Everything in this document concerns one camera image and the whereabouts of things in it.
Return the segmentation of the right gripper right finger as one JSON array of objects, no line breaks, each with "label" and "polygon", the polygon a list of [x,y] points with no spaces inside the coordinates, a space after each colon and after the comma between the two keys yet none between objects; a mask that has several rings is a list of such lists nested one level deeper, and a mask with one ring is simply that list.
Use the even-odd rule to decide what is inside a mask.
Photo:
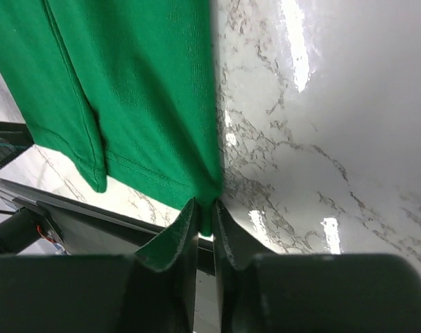
[{"label": "right gripper right finger", "polygon": [[223,332],[421,332],[421,277],[387,254],[279,255],[212,205]]}]

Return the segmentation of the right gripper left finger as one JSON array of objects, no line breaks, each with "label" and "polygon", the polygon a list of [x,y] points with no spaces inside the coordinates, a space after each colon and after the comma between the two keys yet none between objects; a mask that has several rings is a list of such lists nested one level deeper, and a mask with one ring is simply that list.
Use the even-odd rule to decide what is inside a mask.
[{"label": "right gripper left finger", "polygon": [[23,255],[34,212],[0,224],[0,332],[192,332],[199,206],[131,255]]}]

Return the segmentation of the green t shirt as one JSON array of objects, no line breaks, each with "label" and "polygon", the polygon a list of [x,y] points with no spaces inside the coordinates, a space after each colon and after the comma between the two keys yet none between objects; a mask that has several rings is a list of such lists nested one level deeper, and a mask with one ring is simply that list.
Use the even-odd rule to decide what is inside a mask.
[{"label": "green t shirt", "polygon": [[222,168],[208,1],[0,1],[0,73],[36,144],[98,193],[114,178],[200,231]]}]

